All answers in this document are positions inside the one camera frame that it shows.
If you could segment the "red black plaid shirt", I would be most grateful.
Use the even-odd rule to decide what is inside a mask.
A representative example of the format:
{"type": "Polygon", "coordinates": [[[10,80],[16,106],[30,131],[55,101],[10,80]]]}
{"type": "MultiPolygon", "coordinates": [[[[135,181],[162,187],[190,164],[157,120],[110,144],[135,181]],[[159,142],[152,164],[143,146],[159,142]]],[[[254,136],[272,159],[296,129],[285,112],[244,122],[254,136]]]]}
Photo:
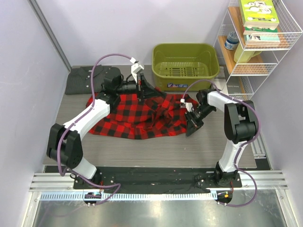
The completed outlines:
{"type": "Polygon", "coordinates": [[[89,133],[132,140],[177,136],[187,130],[185,99],[197,108],[198,102],[188,94],[168,94],[140,102],[135,94],[120,96],[121,101],[110,115],[95,124],[89,133]]]}

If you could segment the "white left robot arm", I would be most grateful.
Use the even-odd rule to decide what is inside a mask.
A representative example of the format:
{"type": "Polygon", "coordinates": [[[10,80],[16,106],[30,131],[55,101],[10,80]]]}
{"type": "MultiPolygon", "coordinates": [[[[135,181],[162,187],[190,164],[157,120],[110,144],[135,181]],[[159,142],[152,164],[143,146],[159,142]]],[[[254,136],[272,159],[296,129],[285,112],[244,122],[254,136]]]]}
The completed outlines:
{"type": "Polygon", "coordinates": [[[93,94],[92,103],[79,115],[63,125],[54,124],[50,129],[47,156],[55,160],[61,175],[62,165],[73,174],[82,177],[91,189],[100,186],[100,170],[83,156],[82,139],[100,120],[107,117],[118,106],[120,96],[134,94],[138,100],[163,96],[140,73],[139,80],[124,80],[122,74],[108,74],[101,84],[101,91],[93,94]]]}

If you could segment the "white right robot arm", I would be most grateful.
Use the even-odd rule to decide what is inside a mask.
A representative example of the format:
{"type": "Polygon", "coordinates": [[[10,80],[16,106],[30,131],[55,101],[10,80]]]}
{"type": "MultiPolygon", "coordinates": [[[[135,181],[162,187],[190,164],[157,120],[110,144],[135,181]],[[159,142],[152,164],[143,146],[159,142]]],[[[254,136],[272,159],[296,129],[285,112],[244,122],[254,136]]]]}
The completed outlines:
{"type": "Polygon", "coordinates": [[[192,135],[203,125],[203,119],[210,113],[220,110],[224,113],[223,127],[227,143],[221,159],[216,163],[214,184],[219,187],[228,185],[236,179],[238,159],[248,143],[259,133],[259,120],[251,101],[236,100],[215,89],[199,90],[196,98],[197,108],[183,96],[181,105],[186,108],[186,136],[192,135]]]}

